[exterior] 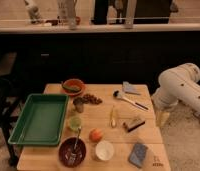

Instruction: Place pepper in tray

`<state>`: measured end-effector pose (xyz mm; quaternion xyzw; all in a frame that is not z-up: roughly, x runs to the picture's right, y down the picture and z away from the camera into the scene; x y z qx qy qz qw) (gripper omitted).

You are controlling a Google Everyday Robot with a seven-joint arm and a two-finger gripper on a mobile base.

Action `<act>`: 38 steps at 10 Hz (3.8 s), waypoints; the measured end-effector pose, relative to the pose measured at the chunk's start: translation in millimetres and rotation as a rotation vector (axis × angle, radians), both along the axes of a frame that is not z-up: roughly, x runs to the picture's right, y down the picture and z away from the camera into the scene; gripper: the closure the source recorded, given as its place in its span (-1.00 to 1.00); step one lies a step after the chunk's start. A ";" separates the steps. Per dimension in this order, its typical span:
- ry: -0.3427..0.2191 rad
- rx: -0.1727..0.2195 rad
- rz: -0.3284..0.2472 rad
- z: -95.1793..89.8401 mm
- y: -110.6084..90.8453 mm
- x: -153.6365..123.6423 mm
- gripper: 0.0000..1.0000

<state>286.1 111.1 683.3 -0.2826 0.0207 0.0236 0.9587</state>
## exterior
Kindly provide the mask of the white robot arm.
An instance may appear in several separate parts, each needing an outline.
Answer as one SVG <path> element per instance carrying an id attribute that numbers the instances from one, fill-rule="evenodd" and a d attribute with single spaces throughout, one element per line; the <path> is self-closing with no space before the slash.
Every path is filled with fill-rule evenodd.
<path id="1" fill-rule="evenodd" d="M 159 87 L 151 96 L 158 127 L 164 125 L 179 101 L 189 105 L 200 117 L 199 80 L 200 69 L 193 63 L 167 69 L 159 75 Z"/>

